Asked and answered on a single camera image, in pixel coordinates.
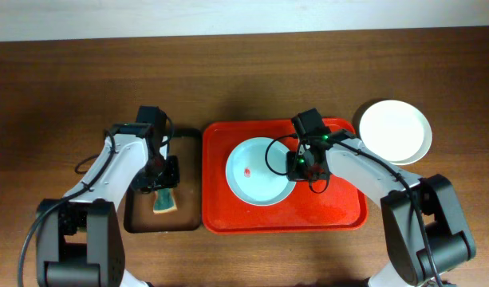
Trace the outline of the green and yellow sponge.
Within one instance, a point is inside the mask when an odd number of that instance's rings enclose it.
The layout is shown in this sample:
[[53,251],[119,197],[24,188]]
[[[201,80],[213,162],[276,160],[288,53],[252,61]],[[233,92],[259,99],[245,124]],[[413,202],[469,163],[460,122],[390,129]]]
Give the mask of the green and yellow sponge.
[[172,189],[167,188],[155,191],[155,201],[152,209],[154,214],[166,214],[177,210],[178,207]]

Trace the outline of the light blue plate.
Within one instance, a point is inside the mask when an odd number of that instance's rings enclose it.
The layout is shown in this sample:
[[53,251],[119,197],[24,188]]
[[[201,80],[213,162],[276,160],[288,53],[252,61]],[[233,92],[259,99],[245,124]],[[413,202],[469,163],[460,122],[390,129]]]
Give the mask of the light blue plate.
[[286,199],[296,186],[285,175],[288,151],[283,143],[267,137],[237,145],[225,167],[227,184],[234,195],[254,206],[272,206]]

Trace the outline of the white plate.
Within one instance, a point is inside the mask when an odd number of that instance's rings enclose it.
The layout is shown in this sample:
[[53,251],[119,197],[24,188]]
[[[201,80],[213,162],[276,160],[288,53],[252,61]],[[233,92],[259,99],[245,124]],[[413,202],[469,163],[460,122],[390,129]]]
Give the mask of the white plate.
[[358,125],[365,146],[389,161],[406,159],[432,128],[426,116],[413,105],[400,100],[381,100],[365,109]]

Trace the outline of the light green plate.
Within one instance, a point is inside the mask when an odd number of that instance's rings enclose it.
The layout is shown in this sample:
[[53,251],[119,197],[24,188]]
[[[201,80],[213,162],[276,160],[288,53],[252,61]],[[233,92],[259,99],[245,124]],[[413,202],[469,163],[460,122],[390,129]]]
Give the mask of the light green plate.
[[410,155],[406,159],[391,160],[391,163],[397,166],[409,165],[415,163],[427,155],[431,146],[432,146],[432,133],[425,132],[423,136],[423,141],[420,143],[419,148],[412,155]]

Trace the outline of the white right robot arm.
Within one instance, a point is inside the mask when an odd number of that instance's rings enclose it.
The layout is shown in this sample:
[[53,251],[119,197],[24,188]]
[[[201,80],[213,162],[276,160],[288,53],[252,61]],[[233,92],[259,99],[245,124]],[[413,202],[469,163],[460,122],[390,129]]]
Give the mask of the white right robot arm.
[[442,274],[470,261],[476,245],[452,183],[424,178],[372,153],[354,134],[301,129],[287,155],[288,179],[312,183],[333,175],[381,209],[389,262],[361,285],[448,286]]

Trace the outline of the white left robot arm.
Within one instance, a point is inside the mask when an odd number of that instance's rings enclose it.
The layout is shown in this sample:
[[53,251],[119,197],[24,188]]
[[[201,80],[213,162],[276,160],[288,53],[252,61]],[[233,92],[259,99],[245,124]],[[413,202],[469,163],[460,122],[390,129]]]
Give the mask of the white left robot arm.
[[125,267],[117,209],[128,191],[174,187],[178,169],[167,156],[163,124],[115,124],[79,183],[45,199],[28,238],[36,240],[40,286],[145,286]]

